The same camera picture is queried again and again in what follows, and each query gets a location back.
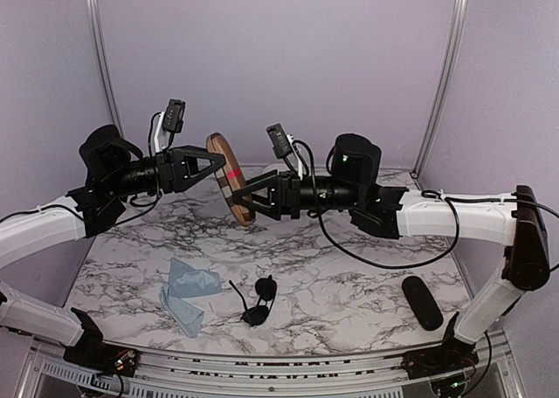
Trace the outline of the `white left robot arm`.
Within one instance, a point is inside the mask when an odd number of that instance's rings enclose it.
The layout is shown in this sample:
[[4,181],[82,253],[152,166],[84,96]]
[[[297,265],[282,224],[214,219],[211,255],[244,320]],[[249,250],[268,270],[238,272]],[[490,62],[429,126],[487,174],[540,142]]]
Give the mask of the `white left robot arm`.
[[[146,156],[114,125],[93,131],[79,155],[86,165],[82,187],[2,218],[2,266],[128,223],[124,215],[129,198],[182,193],[226,163],[223,154],[195,146],[165,148]],[[110,360],[109,346],[85,312],[49,305],[6,283],[1,284],[1,325],[75,347],[91,367],[104,367]]]

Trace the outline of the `black woven glasses case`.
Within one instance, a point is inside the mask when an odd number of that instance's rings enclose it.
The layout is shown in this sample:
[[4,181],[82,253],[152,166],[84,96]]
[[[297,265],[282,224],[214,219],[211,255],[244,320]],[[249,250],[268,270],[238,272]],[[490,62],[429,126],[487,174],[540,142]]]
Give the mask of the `black woven glasses case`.
[[444,317],[428,286],[422,278],[409,276],[402,282],[402,289],[408,304],[425,331],[439,329]]

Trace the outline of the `brown striped glasses case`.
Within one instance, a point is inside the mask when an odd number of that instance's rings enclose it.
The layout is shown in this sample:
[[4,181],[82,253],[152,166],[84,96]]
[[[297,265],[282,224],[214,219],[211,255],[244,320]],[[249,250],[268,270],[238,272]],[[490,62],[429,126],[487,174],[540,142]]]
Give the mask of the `brown striped glasses case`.
[[206,148],[210,153],[224,157],[225,164],[214,173],[217,184],[238,223],[249,226],[255,219],[254,212],[233,201],[233,193],[244,188],[246,180],[229,142],[221,133],[213,133],[206,138]]

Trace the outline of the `black aviator sunglasses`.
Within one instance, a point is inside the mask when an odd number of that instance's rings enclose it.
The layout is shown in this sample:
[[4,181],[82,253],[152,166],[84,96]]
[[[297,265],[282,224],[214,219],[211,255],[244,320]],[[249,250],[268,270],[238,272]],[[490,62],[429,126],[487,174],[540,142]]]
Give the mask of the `black aviator sunglasses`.
[[247,305],[245,296],[232,280],[229,281],[229,285],[241,298],[244,311],[240,319],[250,327],[261,326],[264,324],[273,308],[278,290],[277,282],[273,276],[269,275],[265,278],[259,278],[257,280],[254,289],[258,295],[258,299],[256,304],[252,307]]

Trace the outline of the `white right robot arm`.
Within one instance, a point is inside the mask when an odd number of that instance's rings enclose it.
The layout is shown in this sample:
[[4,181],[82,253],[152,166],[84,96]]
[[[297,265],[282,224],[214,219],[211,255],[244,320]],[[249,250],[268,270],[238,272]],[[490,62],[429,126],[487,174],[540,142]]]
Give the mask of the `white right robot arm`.
[[485,331],[526,292],[548,283],[549,243],[542,212],[529,186],[489,196],[449,195],[443,190],[384,187],[376,178],[382,151],[358,134],[341,134],[327,158],[327,174],[270,171],[246,180],[237,168],[226,171],[232,200],[254,213],[279,220],[306,210],[321,220],[330,210],[346,210],[351,224],[383,239],[447,237],[452,251],[462,240],[499,245],[504,258],[470,304],[449,322],[432,361],[450,370],[473,350]]

